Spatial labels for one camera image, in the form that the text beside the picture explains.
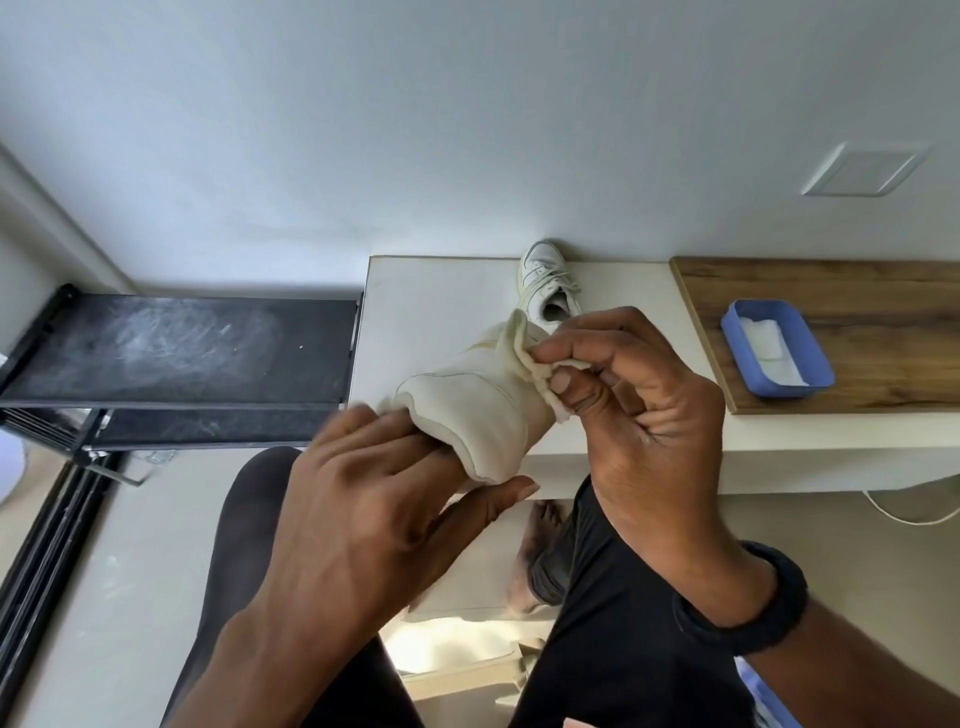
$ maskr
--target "tiled floor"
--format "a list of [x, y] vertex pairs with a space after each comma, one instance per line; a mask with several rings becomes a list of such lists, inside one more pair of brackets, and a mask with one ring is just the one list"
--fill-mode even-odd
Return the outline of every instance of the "tiled floor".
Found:
[[64, 462], [62, 455], [49, 449], [27, 446], [27, 470], [10, 496], [0, 503], [0, 581], [13, 563]]
[[[141, 488], [117, 490], [12, 726], [159, 723], [196, 631], [220, 506], [252, 455], [182, 452]], [[886, 494], [884, 502], [915, 518], [960, 498], [956, 485], [927, 490], [933, 493]], [[932, 528], [904, 526], [856, 493], [731, 496], [723, 508], [739, 535], [796, 558], [828, 605], [960, 692], [960, 517]], [[501, 613], [525, 509], [470, 547], [420, 606], [421, 618]], [[435, 710], [448, 716], [444, 706]]]

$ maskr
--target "wooden board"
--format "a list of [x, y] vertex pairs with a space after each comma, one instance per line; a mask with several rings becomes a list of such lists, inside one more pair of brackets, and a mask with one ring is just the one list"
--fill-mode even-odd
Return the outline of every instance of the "wooden board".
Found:
[[[960, 263], [675, 257], [670, 261], [734, 414], [960, 410]], [[802, 400], [761, 400], [720, 319], [737, 299], [797, 306], [836, 375]]]

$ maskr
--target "tissue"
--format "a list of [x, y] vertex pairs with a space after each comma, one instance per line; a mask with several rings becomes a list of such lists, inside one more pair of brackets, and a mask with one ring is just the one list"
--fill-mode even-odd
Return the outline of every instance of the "tissue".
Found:
[[790, 355], [786, 341], [783, 340], [783, 332], [776, 321], [754, 321], [741, 316], [740, 324], [743, 325], [743, 331], [747, 334], [747, 341], [760, 369], [768, 379], [777, 384], [809, 386], [800, 376], [800, 370]]

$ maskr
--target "white countertop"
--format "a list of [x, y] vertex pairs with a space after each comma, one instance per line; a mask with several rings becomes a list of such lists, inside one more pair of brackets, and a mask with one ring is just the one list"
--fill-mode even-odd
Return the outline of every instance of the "white countertop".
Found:
[[[374, 257], [357, 339], [350, 398], [376, 404], [406, 377], [443, 364], [502, 321], [516, 303], [517, 261], [507, 258]], [[695, 372], [713, 379], [707, 355], [666, 263], [571, 263], [585, 311], [634, 305]], [[724, 450], [960, 447], [960, 413], [740, 415], [727, 417]], [[575, 418], [555, 426], [532, 455], [583, 454]]]

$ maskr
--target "shoe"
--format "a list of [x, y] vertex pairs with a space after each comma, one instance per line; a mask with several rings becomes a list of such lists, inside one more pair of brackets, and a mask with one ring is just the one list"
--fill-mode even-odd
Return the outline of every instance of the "shoe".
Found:
[[409, 410], [420, 431], [454, 449], [471, 480], [505, 482], [519, 472], [527, 451], [568, 415], [547, 384], [553, 370], [587, 366], [535, 362], [527, 350], [546, 336], [515, 310], [446, 366], [406, 379], [386, 408]]
[[541, 240], [527, 251], [516, 270], [517, 308], [548, 333], [580, 315], [574, 294], [580, 288], [566, 270], [566, 261], [551, 240]]

